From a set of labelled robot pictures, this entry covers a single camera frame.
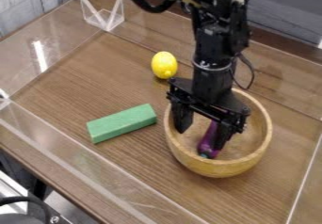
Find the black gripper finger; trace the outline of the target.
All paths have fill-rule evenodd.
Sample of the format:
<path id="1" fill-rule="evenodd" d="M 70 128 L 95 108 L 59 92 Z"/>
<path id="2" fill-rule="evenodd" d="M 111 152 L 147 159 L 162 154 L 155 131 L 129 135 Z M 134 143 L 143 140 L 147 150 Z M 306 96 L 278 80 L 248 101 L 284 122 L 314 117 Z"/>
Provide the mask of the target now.
<path id="1" fill-rule="evenodd" d="M 216 133 L 213 134 L 212 147 L 214 150 L 221 151 L 232 137 L 245 131 L 245 125 L 238 120 L 236 122 L 213 121 L 213 124 Z"/>
<path id="2" fill-rule="evenodd" d="M 174 125 L 181 134 L 190 128 L 194 120 L 194 111 L 189 104 L 174 102 L 171 104 Z"/>

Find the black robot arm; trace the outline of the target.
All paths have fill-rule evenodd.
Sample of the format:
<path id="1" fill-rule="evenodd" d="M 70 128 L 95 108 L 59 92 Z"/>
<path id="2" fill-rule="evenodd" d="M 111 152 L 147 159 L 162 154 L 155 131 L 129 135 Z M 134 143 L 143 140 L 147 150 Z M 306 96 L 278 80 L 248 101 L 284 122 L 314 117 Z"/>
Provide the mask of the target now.
<path id="1" fill-rule="evenodd" d="M 196 50 L 190 79 L 169 80 L 167 98 L 177 130 L 185 132 L 196 114 L 212 119 L 209 140 L 200 153 L 214 155 L 233 135 L 245 131 L 250 108 L 233 92 L 237 62 L 249 47 L 249 0 L 133 0 L 151 13 L 162 13 L 180 3 L 192 15 Z"/>

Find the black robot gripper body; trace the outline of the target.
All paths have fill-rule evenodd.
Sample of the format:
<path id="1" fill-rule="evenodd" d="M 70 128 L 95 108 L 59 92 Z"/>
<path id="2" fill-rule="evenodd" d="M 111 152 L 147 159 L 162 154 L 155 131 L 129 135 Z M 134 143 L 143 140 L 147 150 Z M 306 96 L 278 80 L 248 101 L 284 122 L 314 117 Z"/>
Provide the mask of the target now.
<path id="1" fill-rule="evenodd" d="M 237 60 L 222 67 L 208 68 L 194 64 L 193 78 L 171 77 L 167 99 L 170 103 L 189 104 L 198 113 L 218 122 L 246 124 L 250 108 L 233 92 Z"/>

